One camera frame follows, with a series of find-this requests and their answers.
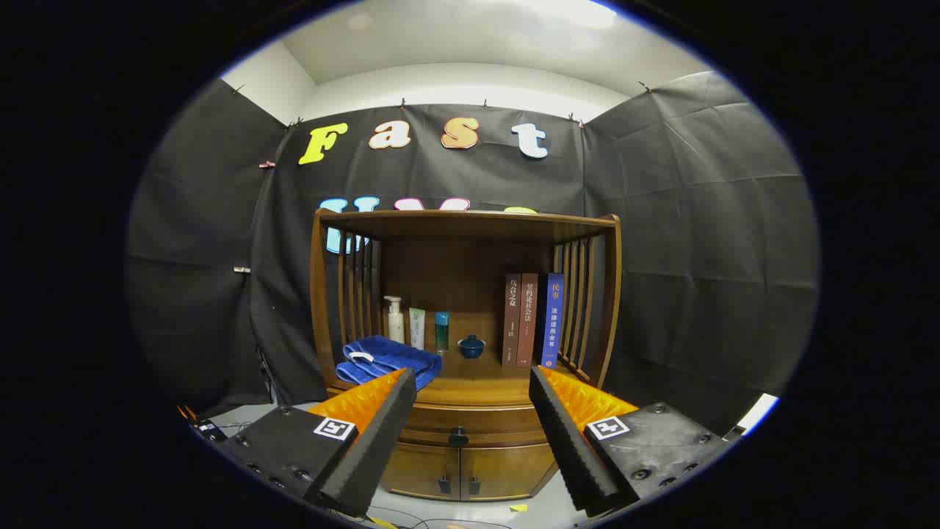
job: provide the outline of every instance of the book spine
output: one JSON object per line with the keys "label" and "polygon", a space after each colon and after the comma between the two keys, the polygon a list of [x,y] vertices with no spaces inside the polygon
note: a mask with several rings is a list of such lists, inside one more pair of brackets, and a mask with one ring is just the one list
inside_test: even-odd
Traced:
{"label": "book spine", "polygon": [[539,311],[539,274],[523,274],[519,313],[519,350],[516,367],[532,365],[536,317]]}
{"label": "book spine", "polygon": [[561,300],[565,298],[565,275],[549,274],[545,289],[545,334],[542,338],[541,365],[555,369],[558,362],[558,338],[561,332]]}
{"label": "book spine", "polygon": [[506,317],[503,321],[503,366],[516,366],[519,347],[519,274],[506,275]]}

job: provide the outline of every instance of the pump bottle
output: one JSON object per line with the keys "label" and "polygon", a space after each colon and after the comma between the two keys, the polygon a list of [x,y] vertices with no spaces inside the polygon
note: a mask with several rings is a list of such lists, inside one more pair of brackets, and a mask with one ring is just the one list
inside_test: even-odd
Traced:
{"label": "pump bottle", "polygon": [[398,296],[385,296],[388,306],[388,339],[393,342],[405,343],[404,315],[401,313],[401,298]]}

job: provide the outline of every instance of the ceiling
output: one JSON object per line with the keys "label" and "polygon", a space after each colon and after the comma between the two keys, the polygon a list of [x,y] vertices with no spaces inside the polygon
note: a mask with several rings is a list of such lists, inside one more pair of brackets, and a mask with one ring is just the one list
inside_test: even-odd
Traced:
{"label": "ceiling", "polygon": [[317,84],[382,68],[492,63],[568,75],[633,96],[711,70],[677,44],[588,0],[366,0],[284,44]]}

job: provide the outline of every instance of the wooden cabinet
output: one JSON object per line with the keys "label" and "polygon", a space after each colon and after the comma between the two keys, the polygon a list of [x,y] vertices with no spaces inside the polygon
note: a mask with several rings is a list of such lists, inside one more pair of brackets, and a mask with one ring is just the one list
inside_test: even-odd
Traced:
{"label": "wooden cabinet", "polygon": [[527,498],[555,474],[548,444],[512,448],[461,449],[461,499],[464,501]]}
{"label": "wooden cabinet", "polygon": [[556,471],[548,444],[444,448],[400,442],[381,483],[389,492],[432,500],[514,500],[538,492]]}
{"label": "wooden cabinet", "polygon": [[[338,237],[339,254],[326,249],[330,237]],[[529,370],[501,364],[506,274],[564,274],[554,368],[600,388],[617,329],[620,254],[620,221],[613,215],[317,210],[310,307],[327,392],[353,386],[336,377],[342,345],[387,335],[383,296],[401,296],[406,314],[409,307],[425,311],[426,350],[434,348],[434,313],[450,312],[443,369],[418,392],[383,487],[461,501],[517,499],[538,492],[557,466],[528,397]],[[336,271],[327,274],[327,263],[333,268],[333,261]],[[595,284],[594,271],[600,269]],[[602,307],[592,313],[595,297]],[[407,316],[404,326],[410,342]],[[598,332],[594,346],[588,346],[590,329]],[[331,333],[339,337],[337,342]],[[464,358],[457,346],[468,334],[486,342],[477,359]],[[465,437],[455,445],[451,434],[458,427]]]}
{"label": "wooden cabinet", "polygon": [[389,492],[433,500],[460,500],[460,449],[400,442],[381,484]]}

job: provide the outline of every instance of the orange letter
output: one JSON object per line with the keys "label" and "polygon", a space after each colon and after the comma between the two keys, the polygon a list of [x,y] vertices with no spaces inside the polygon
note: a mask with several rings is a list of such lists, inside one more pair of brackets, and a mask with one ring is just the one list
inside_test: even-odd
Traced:
{"label": "orange letter", "polygon": [[473,132],[479,128],[479,122],[473,118],[454,118],[444,124],[441,145],[448,149],[470,149],[477,145],[479,136]]}

